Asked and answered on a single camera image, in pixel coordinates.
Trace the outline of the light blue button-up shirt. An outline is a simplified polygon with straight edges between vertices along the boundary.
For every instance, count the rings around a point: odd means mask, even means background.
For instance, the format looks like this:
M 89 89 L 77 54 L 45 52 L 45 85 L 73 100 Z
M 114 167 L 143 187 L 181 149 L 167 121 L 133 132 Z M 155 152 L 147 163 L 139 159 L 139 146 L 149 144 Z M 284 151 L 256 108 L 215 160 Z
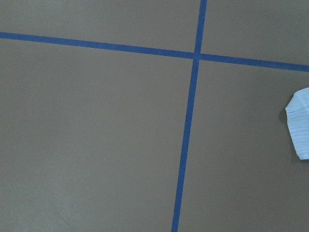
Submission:
M 309 159 L 309 88 L 294 93 L 285 108 L 287 125 L 300 160 Z

